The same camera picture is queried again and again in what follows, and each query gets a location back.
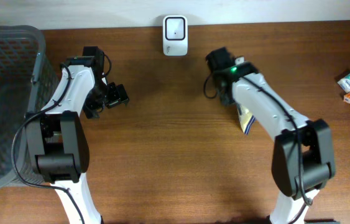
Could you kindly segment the yellow chips bag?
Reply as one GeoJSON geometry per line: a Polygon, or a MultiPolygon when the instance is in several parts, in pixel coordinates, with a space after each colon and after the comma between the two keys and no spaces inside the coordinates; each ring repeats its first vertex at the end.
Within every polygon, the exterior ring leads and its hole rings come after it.
{"type": "Polygon", "coordinates": [[[256,120],[256,117],[248,108],[241,104],[237,104],[237,113],[241,130],[245,135],[248,135],[254,121],[256,120]]]}

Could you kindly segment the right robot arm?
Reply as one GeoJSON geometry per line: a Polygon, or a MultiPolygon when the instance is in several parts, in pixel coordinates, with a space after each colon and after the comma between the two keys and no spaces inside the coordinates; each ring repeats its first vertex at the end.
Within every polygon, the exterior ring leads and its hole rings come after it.
{"type": "Polygon", "coordinates": [[[279,196],[267,223],[306,223],[313,199],[336,174],[329,125],[293,109],[251,62],[227,48],[205,60],[221,103],[246,107],[274,141],[271,172],[279,196]]]}

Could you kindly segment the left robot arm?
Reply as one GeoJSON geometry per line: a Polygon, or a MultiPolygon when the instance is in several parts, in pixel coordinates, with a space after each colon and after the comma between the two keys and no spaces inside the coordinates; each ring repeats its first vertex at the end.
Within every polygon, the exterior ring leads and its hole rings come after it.
{"type": "Polygon", "coordinates": [[[22,127],[32,169],[44,180],[36,186],[56,191],[70,223],[103,222],[87,183],[90,150],[80,116],[95,119],[104,109],[128,104],[124,85],[108,82],[104,65],[111,64],[97,46],[67,58],[53,96],[22,127]]]}

